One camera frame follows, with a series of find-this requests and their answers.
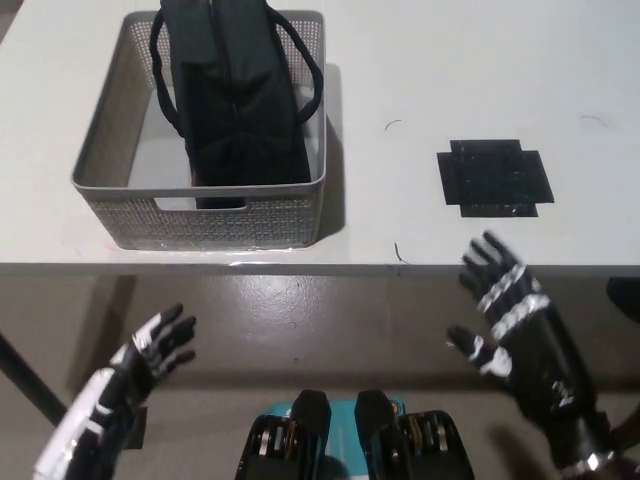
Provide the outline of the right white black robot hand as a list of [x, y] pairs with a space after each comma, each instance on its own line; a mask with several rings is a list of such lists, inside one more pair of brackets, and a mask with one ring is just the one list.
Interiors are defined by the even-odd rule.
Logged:
[[452, 325], [449, 341], [542, 432], [563, 477], [604, 469], [617, 456], [610, 427], [597, 409], [591, 376], [551, 296], [491, 231], [470, 241], [462, 261], [460, 283], [489, 334]]

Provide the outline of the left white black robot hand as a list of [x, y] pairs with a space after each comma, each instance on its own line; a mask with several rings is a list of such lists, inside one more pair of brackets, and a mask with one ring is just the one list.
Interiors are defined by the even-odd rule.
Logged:
[[153, 315], [97, 369], [75, 397], [34, 464], [34, 479], [111, 479], [137, 410], [178, 366], [196, 317], [176, 303]]

